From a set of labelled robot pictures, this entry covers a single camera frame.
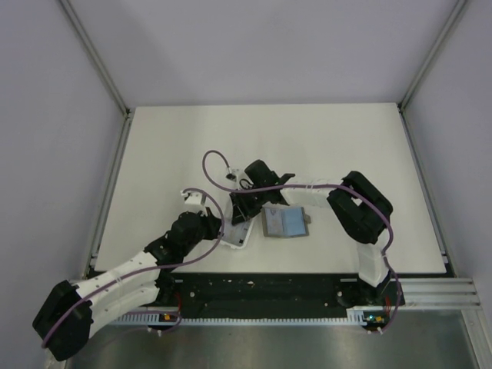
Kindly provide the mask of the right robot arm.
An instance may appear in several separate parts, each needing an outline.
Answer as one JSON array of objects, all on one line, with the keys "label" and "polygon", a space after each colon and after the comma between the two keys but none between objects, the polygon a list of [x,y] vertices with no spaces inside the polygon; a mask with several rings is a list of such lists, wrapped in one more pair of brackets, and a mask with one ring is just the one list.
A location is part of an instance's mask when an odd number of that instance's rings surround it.
[{"label": "right robot arm", "polygon": [[[243,186],[242,180],[248,182]],[[359,295],[368,304],[376,304],[387,294],[391,277],[387,250],[394,240],[390,201],[359,171],[350,171],[338,183],[325,179],[302,178],[293,173],[282,176],[264,161],[246,167],[237,179],[238,188],[229,192],[232,224],[248,221],[267,204],[311,206],[330,209],[346,234],[356,241]]]}]

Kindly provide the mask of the grey card holder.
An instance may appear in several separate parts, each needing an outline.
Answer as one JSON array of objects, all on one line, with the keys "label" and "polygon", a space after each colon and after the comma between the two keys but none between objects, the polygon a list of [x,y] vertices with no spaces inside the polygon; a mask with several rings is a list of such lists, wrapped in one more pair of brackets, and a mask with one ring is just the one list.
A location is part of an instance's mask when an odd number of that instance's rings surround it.
[{"label": "grey card holder", "polygon": [[261,220],[263,227],[263,234],[267,238],[300,238],[307,237],[309,235],[308,226],[311,223],[311,217],[305,213],[302,207],[287,207],[277,208],[280,209],[283,216],[284,234],[280,237],[272,237],[266,233],[266,227],[264,225],[264,210],[261,211]]}]

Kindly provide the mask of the white plastic basket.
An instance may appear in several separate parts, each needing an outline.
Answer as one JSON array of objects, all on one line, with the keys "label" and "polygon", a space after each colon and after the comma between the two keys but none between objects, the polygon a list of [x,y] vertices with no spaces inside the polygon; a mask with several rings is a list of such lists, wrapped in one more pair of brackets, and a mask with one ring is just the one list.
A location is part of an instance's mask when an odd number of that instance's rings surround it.
[{"label": "white plastic basket", "polygon": [[224,210],[224,235],[220,244],[231,249],[242,250],[246,247],[251,232],[254,227],[254,219],[233,225],[232,224],[233,206],[228,202]]}]

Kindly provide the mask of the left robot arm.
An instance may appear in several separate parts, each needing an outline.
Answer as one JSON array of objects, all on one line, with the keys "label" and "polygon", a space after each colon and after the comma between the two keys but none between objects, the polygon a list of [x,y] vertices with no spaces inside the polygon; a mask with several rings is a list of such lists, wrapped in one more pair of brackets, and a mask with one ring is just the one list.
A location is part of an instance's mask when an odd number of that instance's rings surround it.
[{"label": "left robot arm", "polygon": [[42,348],[66,361],[122,315],[153,302],[169,303],[175,288],[168,274],[187,266],[185,258],[202,241],[217,244],[223,231],[224,215],[214,216],[209,208],[186,211],[128,261],[90,279],[57,283],[32,322]]}]

